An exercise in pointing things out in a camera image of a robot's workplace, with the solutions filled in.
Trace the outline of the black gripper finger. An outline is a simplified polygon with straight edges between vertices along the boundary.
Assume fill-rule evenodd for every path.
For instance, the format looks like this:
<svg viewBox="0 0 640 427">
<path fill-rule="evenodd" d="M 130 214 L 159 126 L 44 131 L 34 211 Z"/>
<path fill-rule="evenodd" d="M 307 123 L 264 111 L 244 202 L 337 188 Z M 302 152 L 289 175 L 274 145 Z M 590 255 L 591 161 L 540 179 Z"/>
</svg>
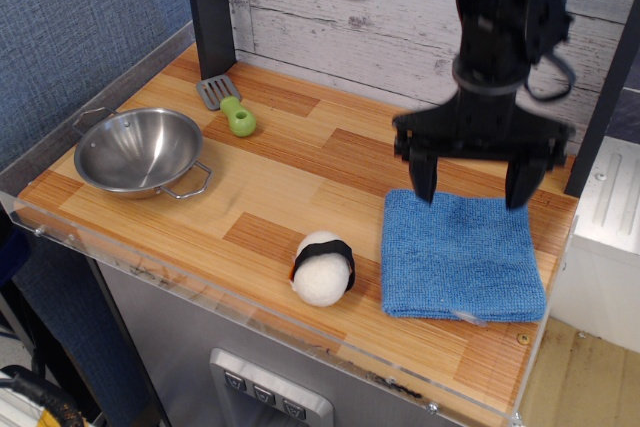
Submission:
<svg viewBox="0 0 640 427">
<path fill-rule="evenodd" d="M 409 173 L 417 197 L 431 204 L 437 187 L 438 159 L 425 152 L 411 152 Z"/>
<path fill-rule="evenodd" d="M 509 162 L 505 180 L 505 202 L 510 210 L 525 206 L 545 177 L 542 158 L 516 157 Z"/>
</svg>

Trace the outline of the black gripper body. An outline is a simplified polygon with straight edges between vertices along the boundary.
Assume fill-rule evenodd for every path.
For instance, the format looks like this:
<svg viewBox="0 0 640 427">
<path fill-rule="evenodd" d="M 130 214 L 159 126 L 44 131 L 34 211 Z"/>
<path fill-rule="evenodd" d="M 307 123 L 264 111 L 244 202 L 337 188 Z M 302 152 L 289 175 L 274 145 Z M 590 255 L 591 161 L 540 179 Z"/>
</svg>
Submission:
<svg viewBox="0 0 640 427">
<path fill-rule="evenodd" d="M 396 116 L 395 154 L 521 163 L 547 171 L 566 161 L 575 127 L 516 103 L 514 93 L 459 88 L 442 105 Z"/>
</svg>

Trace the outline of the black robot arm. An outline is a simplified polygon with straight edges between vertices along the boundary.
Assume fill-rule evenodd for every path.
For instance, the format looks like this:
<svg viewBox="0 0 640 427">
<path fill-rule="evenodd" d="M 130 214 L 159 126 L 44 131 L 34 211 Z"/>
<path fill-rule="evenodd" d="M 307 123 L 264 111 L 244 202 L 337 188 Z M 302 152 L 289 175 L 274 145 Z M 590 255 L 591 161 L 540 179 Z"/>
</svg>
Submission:
<svg viewBox="0 0 640 427">
<path fill-rule="evenodd" d="M 456 93 L 445 103 L 398 115 L 394 149 L 409 165 L 416 195 L 431 202 L 441 158 L 505 161 L 505 202 L 527 204 L 547 172 L 562 166 L 572 124 L 516 103 L 532 66 L 547 59 L 572 86 L 575 74 L 555 56 L 568 38 L 566 0 L 456 0 L 461 24 L 452 64 Z"/>
</svg>

